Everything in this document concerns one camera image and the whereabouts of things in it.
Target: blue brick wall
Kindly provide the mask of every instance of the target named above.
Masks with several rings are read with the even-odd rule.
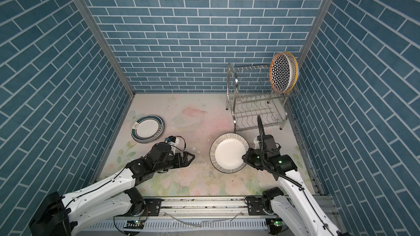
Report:
[[[228,62],[298,56],[322,0],[85,1],[136,92],[220,92]]]
[[[129,97],[71,0],[0,0],[0,53],[0,235],[30,235],[47,194],[89,183]]]
[[[354,235],[420,235],[420,0],[333,0],[292,109]]]

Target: wire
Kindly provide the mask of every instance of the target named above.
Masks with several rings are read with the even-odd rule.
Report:
[[[178,137],[178,138],[181,138],[181,139],[183,139],[184,140],[184,150],[186,149],[186,141],[185,141],[185,139],[184,138],[182,138],[181,136],[175,136],[175,137]]]
[[[314,212],[315,212],[315,214],[318,216],[318,219],[322,222],[322,225],[323,225],[324,230],[325,230],[325,229],[326,229],[326,230],[328,230],[328,232],[329,232],[332,236],[334,236],[334,234],[333,234],[333,233],[330,231],[330,229],[328,228],[328,224],[327,224],[327,223],[324,223],[324,221],[323,221],[323,220],[321,219],[321,217],[318,215],[318,212],[316,212],[315,208],[312,206],[312,203],[309,201],[308,196],[306,196],[305,191],[304,191],[304,190],[302,190],[302,192],[303,192],[303,194],[305,195],[306,200],[309,202],[309,205],[311,205],[311,207],[312,207],[313,211],[314,211]]]
[[[66,207],[64,208],[65,210],[67,209],[67,207],[70,205],[71,202],[73,202],[74,199],[72,199],[70,202],[67,203]]]
[[[231,219],[230,219],[230,218],[228,218],[228,219],[203,220],[203,221],[201,222],[202,224],[196,224],[196,223],[189,223],[189,222],[181,221],[180,219],[177,219],[177,218],[173,217],[171,214],[164,212],[164,214],[168,215],[169,217],[173,218],[174,220],[176,220],[176,221],[178,221],[178,222],[180,222],[180,223],[182,223],[182,224],[189,225],[189,226],[193,226],[193,227],[199,227],[199,228],[203,227],[203,223],[204,223],[204,224],[206,224],[206,223],[216,223],[216,222],[226,221],[226,220],[228,220],[228,221],[233,221],[233,220],[234,220],[236,217],[238,217],[238,216],[239,216],[239,214],[241,214],[241,213],[242,213],[242,211],[241,211],[241,212],[239,212],[238,214],[236,214],[236,215],[235,215],[235,217],[233,217],[233,218],[231,218]]]
[[[178,148],[177,146],[174,146],[174,145],[171,145],[172,147],[175,147],[175,148],[177,148],[177,149],[179,149],[179,150],[181,150],[180,148]],[[185,149],[184,149],[185,150]],[[184,151],[184,150],[181,150],[181,151]]]
[[[147,218],[149,217],[149,206],[147,207],[147,212],[146,212],[146,219],[144,220],[144,222],[146,222],[147,221]]]
[[[123,231],[121,231],[121,230],[117,227],[117,225],[115,224],[115,216],[114,216],[114,226],[115,226],[115,228],[117,228],[117,230],[118,230],[119,232],[121,232],[122,234],[124,234],[124,235],[130,235],[130,233],[129,233],[129,234],[125,234]]]

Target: stack of plates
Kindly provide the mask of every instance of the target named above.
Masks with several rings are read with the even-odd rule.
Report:
[[[297,62],[290,52],[282,52],[274,56],[270,65],[270,82],[275,92],[291,91],[296,84],[297,76]]]
[[[145,116],[134,123],[131,136],[138,143],[150,143],[160,138],[165,130],[163,119],[156,115]]]
[[[213,166],[223,173],[234,173],[245,167],[242,156],[249,149],[244,137],[236,133],[219,136],[211,145],[210,160]]]

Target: stainless steel dish rack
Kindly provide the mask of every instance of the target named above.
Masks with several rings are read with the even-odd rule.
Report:
[[[265,127],[279,125],[283,129],[288,117],[283,106],[289,97],[299,95],[299,90],[294,87],[286,94],[274,92],[269,73],[269,64],[235,67],[229,63],[226,110],[232,112],[235,133],[258,128],[258,115]]]

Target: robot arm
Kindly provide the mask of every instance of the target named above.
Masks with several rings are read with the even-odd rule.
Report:
[[[293,160],[288,155],[280,155],[273,136],[265,135],[260,116],[258,121],[260,135],[257,139],[261,149],[250,148],[242,159],[258,170],[266,170],[273,174],[296,207],[291,207],[282,191],[276,187],[263,192],[264,209],[282,218],[295,235],[349,235],[341,233],[323,212],[303,182]]]
[[[171,142],[157,143],[147,155],[129,162],[104,180],[63,196],[58,192],[49,194],[29,222],[32,235],[74,236],[82,228],[104,219],[143,213],[144,199],[134,187],[151,179],[155,172],[187,167],[195,158],[186,151],[182,155],[174,153],[172,147]]]

